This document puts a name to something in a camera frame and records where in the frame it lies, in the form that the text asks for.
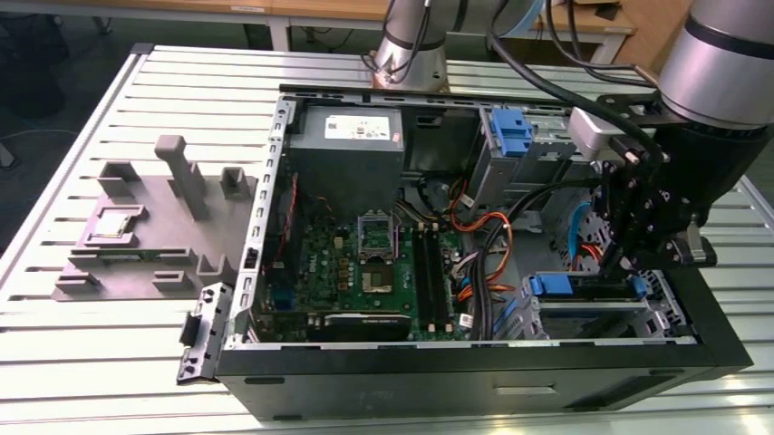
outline label sticker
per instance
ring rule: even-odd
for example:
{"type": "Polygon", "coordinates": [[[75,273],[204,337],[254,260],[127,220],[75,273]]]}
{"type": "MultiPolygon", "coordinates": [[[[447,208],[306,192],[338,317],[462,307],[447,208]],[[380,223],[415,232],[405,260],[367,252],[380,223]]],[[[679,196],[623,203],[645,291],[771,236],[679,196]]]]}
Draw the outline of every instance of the label sticker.
{"type": "Polygon", "coordinates": [[[473,198],[469,197],[467,195],[462,195],[462,198],[459,198],[459,202],[462,202],[466,206],[473,207],[473,198]]]}
{"type": "Polygon", "coordinates": [[[236,12],[259,12],[263,13],[266,10],[256,6],[231,6],[231,10],[236,12]]]}
{"type": "Polygon", "coordinates": [[[631,29],[626,29],[625,27],[605,27],[605,32],[609,34],[630,34],[631,29]]]}
{"type": "Polygon", "coordinates": [[[390,140],[390,118],[331,115],[326,118],[326,139],[390,140]]]}

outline motherboard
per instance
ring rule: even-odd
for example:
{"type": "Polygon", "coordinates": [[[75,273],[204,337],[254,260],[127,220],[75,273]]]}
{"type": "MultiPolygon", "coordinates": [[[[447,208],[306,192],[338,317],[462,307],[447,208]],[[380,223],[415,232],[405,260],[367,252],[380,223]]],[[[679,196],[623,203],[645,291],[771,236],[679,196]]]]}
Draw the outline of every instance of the motherboard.
{"type": "Polygon", "coordinates": [[[358,225],[316,222],[303,229],[295,285],[270,286],[271,340],[314,341],[315,331],[331,326],[347,330],[350,324],[368,335],[362,327],[368,323],[379,325],[376,341],[465,340],[447,278],[459,256],[458,234],[433,226],[403,226],[394,215],[366,218],[358,225]]]}

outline white table leg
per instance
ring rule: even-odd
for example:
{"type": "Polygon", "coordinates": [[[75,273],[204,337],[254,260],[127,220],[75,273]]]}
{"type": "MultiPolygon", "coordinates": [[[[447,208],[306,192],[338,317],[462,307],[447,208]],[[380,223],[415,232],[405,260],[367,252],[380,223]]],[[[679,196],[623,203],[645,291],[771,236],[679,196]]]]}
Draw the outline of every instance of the white table leg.
{"type": "Polygon", "coordinates": [[[291,21],[287,17],[270,16],[268,30],[271,31],[271,44],[275,52],[291,50],[291,21]]]}
{"type": "Polygon", "coordinates": [[[607,34],[605,41],[599,47],[597,47],[597,52],[591,57],[593,63],[613,63],[621,47],[625,44],[626,35],[625,34],[607,34]]]}

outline blue plastic latch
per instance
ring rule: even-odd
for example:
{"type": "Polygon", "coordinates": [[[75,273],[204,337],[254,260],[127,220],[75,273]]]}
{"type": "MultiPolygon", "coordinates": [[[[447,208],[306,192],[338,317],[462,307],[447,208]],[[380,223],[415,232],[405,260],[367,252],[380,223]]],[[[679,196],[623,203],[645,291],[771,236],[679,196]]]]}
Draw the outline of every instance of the blue plastic latch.
{"type": "Polygon", "coordinates": [[[571,295],[573,285],[567,275],[538,275],[530,277],[535,295],[571,295]]]}
{"type": "Polygon", "coordinates": [[[631,278],[629,279],[629,282],[631,283],[631,286],[634,287],[634,291],[638,292],[639,297],[645,297],[649,295],[649,285],[641,276],[631,276],[631,278]]]}
{"type": "Polygon", "coordinates": [[[493,109],[491,127],[502,143],[503,156],[523,156],[533,145],[533,125],[522,111],[493,109]]]}

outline green circuit board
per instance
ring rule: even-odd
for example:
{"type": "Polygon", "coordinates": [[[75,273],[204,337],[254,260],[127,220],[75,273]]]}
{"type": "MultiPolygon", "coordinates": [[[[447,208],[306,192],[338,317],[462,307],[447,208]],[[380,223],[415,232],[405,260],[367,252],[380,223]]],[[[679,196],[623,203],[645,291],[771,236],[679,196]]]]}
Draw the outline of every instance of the green circuit board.
{"type": "MultiPolygon", "coordinates": [[[[397,229],[397,259],[393,263],[362,261],[358,254],[358,229],[355,225],[314,225],[306,228],[302,242],[302,267],[292,292],[283,307],[290,312],[358,312],[366,314],[402,314],[413,319],[410,339],[417,341],[463,340],[463,333],[453,329],[429,332],[419,327],[418,296],[414,284],[414,249],[410,227],[397,229]]],[[[364,246],[384,246],[395,240],[395,233],[384,226],[366,233],[364,246]]],[[[459,247],[454,232],[439,235],[442,251],[451,256],[459,247]]],[[[453,313],[451,289],[446,282],[449,313],[453,313]]],[[[294,331],[292,320],[286,319],[284,341],[303,340],[294,331]]]]}

